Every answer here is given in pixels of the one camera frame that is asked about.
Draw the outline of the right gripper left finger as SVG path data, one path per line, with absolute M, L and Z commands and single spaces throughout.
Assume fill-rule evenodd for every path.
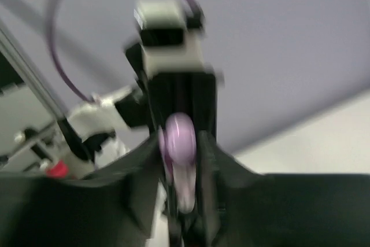
M 1 173 L 2 246 L 145 246 L 161 176 L 158 139 L 83 179 Z

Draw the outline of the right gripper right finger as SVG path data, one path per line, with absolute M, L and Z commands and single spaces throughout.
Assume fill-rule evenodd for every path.
M 368 246 L 366 174 L 258 174 L 198 134 L 209 246 Z

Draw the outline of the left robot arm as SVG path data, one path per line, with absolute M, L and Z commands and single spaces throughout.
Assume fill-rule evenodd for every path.
M 134 43 L 125 55 L 137 86 L 85 102 L 68 116 L 82 140 L 121 128 L 148 126 L 170 168 L 195 164 L 197 134 L 216 133 L 217 75 L 204 66 L 197 41 L 182 45 Z

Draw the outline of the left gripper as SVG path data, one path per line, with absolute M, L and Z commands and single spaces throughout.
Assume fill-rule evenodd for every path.
M 137 86 L 124 98 L 129 127 L 146 125 L 150 133 L 165 126 L 177 112 L 191 118 L 197 141 L 215 143 L 217 134 L 217 77 L 202 62 L 199 44 L 144 46 L 124 49 L 136 73 Z

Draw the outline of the purple highlighter pen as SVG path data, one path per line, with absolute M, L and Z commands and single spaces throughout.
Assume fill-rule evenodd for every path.
M 195 206 L 196 137 L 192 120 L 185 113 L 174 113 L 158 130 L 159 148 L 166 181 L 173 185 L 177 207 L 190 213 Z

